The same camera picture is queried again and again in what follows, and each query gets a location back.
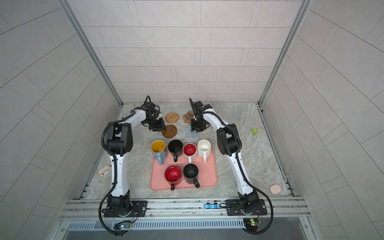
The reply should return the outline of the brown wooden coaster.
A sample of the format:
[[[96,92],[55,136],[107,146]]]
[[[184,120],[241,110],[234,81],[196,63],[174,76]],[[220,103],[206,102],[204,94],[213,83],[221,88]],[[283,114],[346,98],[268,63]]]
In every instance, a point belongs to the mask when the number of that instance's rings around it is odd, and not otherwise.
[[[177,134],[178,130],[175,125],[166,125],[166,129],[162,130],[162,135],[167,138],[173,138]]]

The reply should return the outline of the woven rattan coaster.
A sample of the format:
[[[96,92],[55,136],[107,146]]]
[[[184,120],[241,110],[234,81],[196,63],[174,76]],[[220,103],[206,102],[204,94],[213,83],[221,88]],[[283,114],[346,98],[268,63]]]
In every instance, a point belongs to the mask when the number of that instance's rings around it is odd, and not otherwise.
[[[179,119],[180,119],[180,116],[176,112],[170,112],[165,116],[166,122],[170,124],[176,123]]]

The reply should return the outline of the grey felt round coaster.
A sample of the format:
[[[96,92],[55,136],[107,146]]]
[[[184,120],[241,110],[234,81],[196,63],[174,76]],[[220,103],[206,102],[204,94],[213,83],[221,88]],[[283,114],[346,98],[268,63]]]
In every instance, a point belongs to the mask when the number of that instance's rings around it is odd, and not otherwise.
[[[187,127],[186,129],[186,136],[191,139],[198,138],[200,136],[200,133],[197,133],[196,131],[192,131],[191,126]]]

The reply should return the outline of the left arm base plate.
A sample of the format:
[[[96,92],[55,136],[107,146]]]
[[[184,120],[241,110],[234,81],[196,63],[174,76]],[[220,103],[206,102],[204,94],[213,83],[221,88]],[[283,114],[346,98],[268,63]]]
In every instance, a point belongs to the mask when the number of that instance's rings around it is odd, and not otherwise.
[[[108,203],[107,207],[102,209],[102,214],[105,218],[144,217],[147,203],[147,201]]]

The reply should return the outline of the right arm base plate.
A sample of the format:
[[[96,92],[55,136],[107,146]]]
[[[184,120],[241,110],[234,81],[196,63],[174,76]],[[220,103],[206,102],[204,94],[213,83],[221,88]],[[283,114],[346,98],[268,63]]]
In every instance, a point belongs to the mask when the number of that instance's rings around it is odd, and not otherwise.
[[[228,199],[225,202],[228,216],[266,216],[268,214],[265,201],[259,200],[256,208],[251,212],[246,212],[242,209],[239,199]]]

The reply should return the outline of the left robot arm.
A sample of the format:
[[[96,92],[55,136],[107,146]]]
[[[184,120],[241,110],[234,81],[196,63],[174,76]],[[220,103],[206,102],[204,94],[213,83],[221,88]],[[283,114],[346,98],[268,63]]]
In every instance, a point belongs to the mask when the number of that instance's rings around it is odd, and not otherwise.
[[[160,107],[147,96],[144,103],[131,110],[131,113],[114,122],[108,123],[102,133],[102,147],[111,156],[112,187],[101,201],[107,201],[105,209],[99,209],[99,214],[106,218],[126,217],[132,210],[130,190],[127,178],[127,163],[129,152],[133,148],[133,128],[141,124],[150,131],[161,132],[166,129],[164,120],[160,117]]]

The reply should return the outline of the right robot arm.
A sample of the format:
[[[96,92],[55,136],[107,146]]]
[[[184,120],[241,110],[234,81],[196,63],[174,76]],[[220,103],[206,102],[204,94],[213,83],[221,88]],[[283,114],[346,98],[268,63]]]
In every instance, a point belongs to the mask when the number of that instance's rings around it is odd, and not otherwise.
[[[264,200],[259,198],[259,194],[262,194],[267,198],[270,214],[273,217],[274,211],[270,198],[263,191],[253,186],[247,175],[241,156],[243,145],[237,126],[222,120],[211,105],[203,105],[200,101],[193,102],[192,99],[189,99],[189,101],[195,116],[191,120],[192,131],[202,132],[208,128],[207,125],[216,130],[219,151],[229,160],[235,175],[241,210],[246,214],[266,215],[266,204]]]

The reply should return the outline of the cork paw print coaster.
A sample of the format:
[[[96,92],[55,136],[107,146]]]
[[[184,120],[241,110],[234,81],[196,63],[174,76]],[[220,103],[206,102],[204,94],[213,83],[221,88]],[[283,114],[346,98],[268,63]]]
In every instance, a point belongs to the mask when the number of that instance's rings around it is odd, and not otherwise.
[[[186,114],[183,115],[183,120],[186,124],[191,124],[191,120],[194,119],[194,112],[188,111]]]

